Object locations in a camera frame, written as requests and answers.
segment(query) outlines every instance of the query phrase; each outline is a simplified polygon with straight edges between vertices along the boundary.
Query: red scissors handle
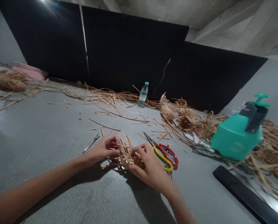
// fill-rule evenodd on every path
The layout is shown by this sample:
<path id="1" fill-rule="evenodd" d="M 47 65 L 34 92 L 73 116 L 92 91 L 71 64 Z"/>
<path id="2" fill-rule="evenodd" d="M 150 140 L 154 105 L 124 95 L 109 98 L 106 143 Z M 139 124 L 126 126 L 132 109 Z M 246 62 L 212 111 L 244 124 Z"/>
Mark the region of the red scissors handle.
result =
<path id="1" fill-rule="evenodd" d="M 177 167 L 179 165 L 178 158 L 176 157 L 175 153 L 169 147 L 162 145 L 162 144 L 157 144 L 156 146 L 163 152 L 163 154 L 168 159 L 168 161 L 172 164 L 172 166 Z M 166 151 L 163 148 L 167 149 L 173 155 L 173 157 L 175 158 L 175 163 L 173 163 L 171 161 L 171 159 L 169 158 L 169 156 L 167 155 Z"/>

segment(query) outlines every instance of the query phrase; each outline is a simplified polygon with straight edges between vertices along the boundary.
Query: pink object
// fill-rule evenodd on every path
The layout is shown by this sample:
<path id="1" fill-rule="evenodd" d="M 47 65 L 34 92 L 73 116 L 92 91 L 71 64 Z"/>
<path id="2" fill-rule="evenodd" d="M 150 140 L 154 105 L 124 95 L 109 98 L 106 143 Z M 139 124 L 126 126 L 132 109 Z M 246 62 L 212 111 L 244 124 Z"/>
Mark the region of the pink object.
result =
<path id="1" fill-rule="evenodd" d="M 15 62 L 15 66 L 12 67 L 12 69 L 14 71 L 17 72 L 23 72 L 26 73 L 27 76 L 30 76 L 31 78 L 27 77 L 27 80 L 43 80 L 45 77 L 48 76 L 48 73 L 39 69 L 39 68 L 35 68 L 23 63 L 19 63 L 19 62 Z"/>

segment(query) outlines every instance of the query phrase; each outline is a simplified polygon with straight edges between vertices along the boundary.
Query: yellow scissors handle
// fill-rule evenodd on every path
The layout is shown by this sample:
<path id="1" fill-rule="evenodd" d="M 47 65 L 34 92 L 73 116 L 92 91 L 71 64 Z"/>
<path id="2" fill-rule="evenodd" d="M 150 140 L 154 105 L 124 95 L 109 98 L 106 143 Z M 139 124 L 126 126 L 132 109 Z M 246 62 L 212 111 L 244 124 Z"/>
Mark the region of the yellow scissors handle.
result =
<path id="1" fill-rule="evenodd" d="M 166 159 L 161 153 L 159 153 L 159 151 L 157 150 L 157 147 L 156 146 L 153 146 L 152 149 L 154 150 L 154 152 L 162 159 L 164 160 L 168 165 L 169 165 L 169 168 L 166 168 L 163 166 L 164 170 L 167 171 L 167 172 L 171 172 L 173 170 L 173 166 L 172 164 L 168 161 L 168 159 Z"/>

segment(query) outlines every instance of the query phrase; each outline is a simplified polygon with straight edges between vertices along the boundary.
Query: bottle label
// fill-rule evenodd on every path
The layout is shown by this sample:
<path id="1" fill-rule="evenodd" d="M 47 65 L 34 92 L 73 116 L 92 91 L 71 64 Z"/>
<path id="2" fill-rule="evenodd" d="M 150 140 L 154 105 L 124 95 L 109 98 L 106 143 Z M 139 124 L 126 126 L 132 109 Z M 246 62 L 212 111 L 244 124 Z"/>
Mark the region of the bottle label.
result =
<path id="1" fill-rule="evenodd" d="M 145 101 L 146 100 L 146 96 L 139 96 L 139 100 L 141 100 L 141 101 Z"/>

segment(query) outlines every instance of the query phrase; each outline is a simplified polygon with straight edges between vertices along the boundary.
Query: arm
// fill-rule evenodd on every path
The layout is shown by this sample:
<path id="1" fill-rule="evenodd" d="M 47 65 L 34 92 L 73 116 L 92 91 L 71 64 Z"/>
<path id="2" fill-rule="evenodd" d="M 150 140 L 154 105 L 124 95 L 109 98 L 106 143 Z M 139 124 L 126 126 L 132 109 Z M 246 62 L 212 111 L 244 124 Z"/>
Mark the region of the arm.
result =
<path id="1" fill-rule="evenodd" d="M 152 148 L 144 143 L 133 148 L 132 154 L 135 152 L 141 155 L 145 168 L 141 169 L 136 165 L 131 165 L 129 169 L 136 172 L 144 183 L 159 191 L 168 199 L 178 224 L 194 224 L 195 220 L 188 210 L 179 189 L 163 169 Z"/>
<path id="2" fill-rule="evenodd" d="M 119 145 L 119 138 L 103 138 L 89 152 L 53 170 L 35 177 L 0 194 L 0 223 L 13 223 L 47 194 L 81 170 L 107 156 L 119 155 L 119 150 L 108 150 Z"/>

